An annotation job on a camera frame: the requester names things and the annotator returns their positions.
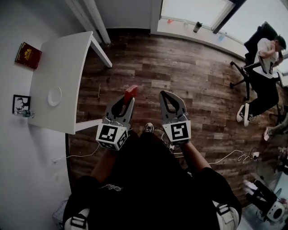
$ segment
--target buckle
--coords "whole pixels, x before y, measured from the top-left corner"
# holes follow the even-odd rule
[[[86,229],[87,218],[82,214],[77,214],[71,219],[71,226]]]
[[[223,204],[223,205],[219,204],[218,207],[216,207],[216,210],[217,210],[217,212],[218,212],[218,214],[220,216],[222,216],[222,215],[224,215],[224,214],[226,214],[226,213],[231,211],[230,207],[227,204]]]

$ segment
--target white plate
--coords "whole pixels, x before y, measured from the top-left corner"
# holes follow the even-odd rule
[[[51,106],[57,106],[61,102],[62,91],[59,86],[55,86],[49,90],[48,103]]]

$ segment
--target red book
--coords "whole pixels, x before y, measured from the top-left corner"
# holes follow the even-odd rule
[[[37,69],[42,52],[23,42],[18,51],[15,62]]]

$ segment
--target windowsill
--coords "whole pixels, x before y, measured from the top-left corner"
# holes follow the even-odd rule
[[[221,42],[218,41],[220,33],[214,34],[210,29],[200,28],[197,33],[193,32],[194,25],[184,26],[183,22],[172,21],[167,23],[167,19],[161,18],[158,22],[158,29],[155,34],[172,36],[199,42],[221,51],[227,52],[242,60],[245,60],[245,54],[248,52],[246,47],[240,42],[225,37]]]

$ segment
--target black office chair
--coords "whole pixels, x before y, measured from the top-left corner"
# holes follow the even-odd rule
[[[246,90],[247,90],[247,97],[244,98],[245,101],[249,101],[250,99],[250,90],[249,90],[249,72],[252,71],[252,69],[261,66],[264,73],[267,73],[267,70],[265,69],[264,63],[262,58],[259,56],[259,62],[254,63],[255,56],[257,53],[257,44],[262,38],[267,38],[269,40],[273,40],[277,36],[276,31],[268,24],[268,22],[264,22],[262,26],[257,28],[256,33],[247,41],[244,43],[246,49],[248,50],[248,53],[245,54],[245,66],[239,67],[237,64],[235,64],[233,61],[230,63],[230,65],[235,65],[236,68],[239,70],[239,72],[243,76],[243,80],[239,81],[238,83],[230,83],[230,88],[233,88],[234,86],[241,84],[243,82],[246,83]]]

